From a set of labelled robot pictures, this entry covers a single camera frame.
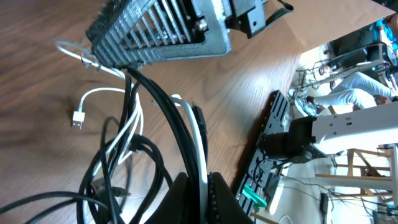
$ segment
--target desk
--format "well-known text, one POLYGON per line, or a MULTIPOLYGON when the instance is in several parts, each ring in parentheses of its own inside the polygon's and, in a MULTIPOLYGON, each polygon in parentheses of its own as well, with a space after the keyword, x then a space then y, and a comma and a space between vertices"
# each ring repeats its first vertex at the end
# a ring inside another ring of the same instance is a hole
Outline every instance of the desk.
MULTIPOLYGON (((0 206, 40 192, 77 191, 99 148, 104 119, 120 117, 123 94, 99 92, 85 100, 83 129, 70 127, 82 94, 101 86, 124 88, 124 82, 86 70, 81 62, 56 50, 52 40, 77 41, 101 5, 95 0, 0 2, 0 206)), ((233 51, 226 57, 158 63, 142 70, 167 93, 192 98, 202 107, 209 138, 208 170, 222 173, 229 184, 269 93, 287 92, 301 53, 283 20, 251 40, 233 31, 231 38, 233 51)), ((175 177, 185 168, 169 124, 145 89, 139 93, 144 134, 158 145, 175 177)), ((116 133, 116 127, 109 133, 116 133)), ((132 195, 123 218, 133 216, 153 173, 154 163, 147 156, 134 156, 132 195)), ((118 167, 113 184, 123 186, 125 178, 125 168, 118 167)), ((154 207, 166 190, 164 183, 154 207)), ((32 203, 0 219, 22 223, 59 201, 32 203)), ((74 206, 44 220, 75 222, 74 206)))

